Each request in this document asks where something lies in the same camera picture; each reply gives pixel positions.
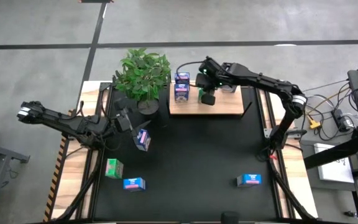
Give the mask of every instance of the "paper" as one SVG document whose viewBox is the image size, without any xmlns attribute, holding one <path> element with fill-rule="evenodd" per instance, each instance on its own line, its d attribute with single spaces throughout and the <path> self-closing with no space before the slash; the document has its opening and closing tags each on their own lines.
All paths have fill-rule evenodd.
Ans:
<svg viewBox="0 0 358 224">
<path fill-rule="evenodd" d="M 314 152 L 319 153 L 334 146 L 328 144 L 314 144 Z M 354 183 L 349 158 L 343 158 L 318 167 L 320 180 Z"/>
</svg>

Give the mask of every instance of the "green leaves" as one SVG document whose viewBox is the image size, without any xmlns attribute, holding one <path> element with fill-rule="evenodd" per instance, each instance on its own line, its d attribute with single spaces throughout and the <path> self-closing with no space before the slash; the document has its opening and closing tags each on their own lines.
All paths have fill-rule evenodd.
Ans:
<svg viewBox="0 0 358 224">
<path fill-rule="evenodd" d="M 145 51 L 129 49 L 121 60 L 122 72 L 116 71 L 117 89 L 137 101 L 158 99 L 171 73 L 166 55 Z"/>
</svg>

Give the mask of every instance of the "wooden table frame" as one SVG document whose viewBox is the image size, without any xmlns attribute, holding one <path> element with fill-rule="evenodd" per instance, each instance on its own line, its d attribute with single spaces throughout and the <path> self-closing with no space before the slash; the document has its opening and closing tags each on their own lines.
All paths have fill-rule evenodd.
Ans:
<svg viewBox="0 0 358 224">
<path fill-rule="evenodd" d="M 100 103 L 98 101 L 98 95 L 101 83 L 103 82 L 84 82 L 79 101 L 83 100 L 85 102 L 83 107 L 85 116 L 99 112 L 99 108 L 96 105 L 99 105 Z M 271 128 L 275 124 L 281 122 L 281 119 L 276 118 L 282 118 L 285 111 L 282 108 L 281 100 L 278 96 L 266 94 L 261 90 L 255 92 L 259 99 L 258 104 L 260 107 L 260 115 L 264 121 L 264 128 Z M 106 93 L 103 95 L 103 105 L 105 108 L 110 108 L 111 106 L 108 103 L 109 96 L 110 94 Z M 287 143 L 299 146 L 299 142 L 294 139 L 288 139 Z M 90 172 L 93 170 L 98 153 L 97 151 L 87 152 L 86 149 L 84 149 L 83 151 L 80 150 L 69 158 L 64 159 L 68 153 L 78 148 L 79 144 L 76 140 L 69 140 L 62 136 L 57 163 L 55 165 L 55 172 L 53 173 L 50 193 L 47 199 L 44 222 L 53 218 L 58 218 L 66 210 L 67 206 L 69 206 L 79 192 L 86 179 L 85 177 L 89 176 Z M 312 216 L 317 217 L 317 211 L 314 205 L 314 199 L 311 193 L 301 151 L 285 146 L 282 151 L 278 151 L 276 156 L 278 158 L 275 161 L 276 168 L 282 173 L 282 177 L 285 182 L 288 183 L 291 191 L 300 201 L 302 206 L 304 206 Z M 283 218 L 300 218 L 299 214 L 294 212 L 291 206 L 288 206 L 288 200 L 285 198 L 280 186 L 277 184 L 275 188 L 279 198 L 277 204 L 279 216 Z M 96 202 L 92 200 L 91 195 L 96 193 L 97 187 L 91 186 L 87 191 L 81 206 L 78 207 L 78 210 L 81 210 L 81 212 L 78 213 L 78 211 L 76 211 L 71 219 L 88 218 L 89 214 L 91 214 L 92 217 L 92 214 L 94 213 L 93 207 Z"/>
</svg>

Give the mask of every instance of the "gray floor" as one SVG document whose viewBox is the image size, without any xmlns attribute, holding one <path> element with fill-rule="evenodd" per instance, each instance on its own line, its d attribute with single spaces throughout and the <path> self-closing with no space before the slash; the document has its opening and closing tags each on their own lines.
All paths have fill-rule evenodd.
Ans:
<svg viewBox="0 0 358 224">
<path fill-rule="evenodd" d="M 0 0 L 0 45 L 89 44 L 100 4 L 75 0 Z M 358 0 L 117 0 L 105 13 L 99 43 L 259 40 L 358 40 Z M 125 49 L 98 49 L 90 80 L 109 80 Z M 358 68 L 358 45 L 293 47 L 182 47 L 149 49 L 177 65 L 202 60 L 239 62 L 255 72 L 290 80 L 302 89 L 346 78 Z M 0 223 L 42 220 L 60 134 L 17 121 L 23 101 L 67 111 L 75 106 L 88 49 L 0 50 L 0 146 L 30 154 L 13 164 L 17 179 L 2 190 Z M 183 70 L 196 72 L 196 66 Z M 332 95 L 341 84 L 308 94 Z M 344 103 L 341 108 L 353 113 Z M 351 194 L 313 189 L 319 217 L 354 210 Z"/>
</svg>

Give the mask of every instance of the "potted plant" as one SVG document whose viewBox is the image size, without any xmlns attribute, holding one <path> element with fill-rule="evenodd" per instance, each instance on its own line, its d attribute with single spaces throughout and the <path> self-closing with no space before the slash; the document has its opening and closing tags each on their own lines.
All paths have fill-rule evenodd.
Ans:
<svg viewBox="0 0 358 224">
<path fill-rule="evenodd" d="M 137 101 L 141 114 L 151 116 L 158 110 L 158 92 L 170 79 L 171 69 L 165 55 L 145 53 L 146 48 L 129 49 L 116 71 L 117 89 Z"/>
</svg>

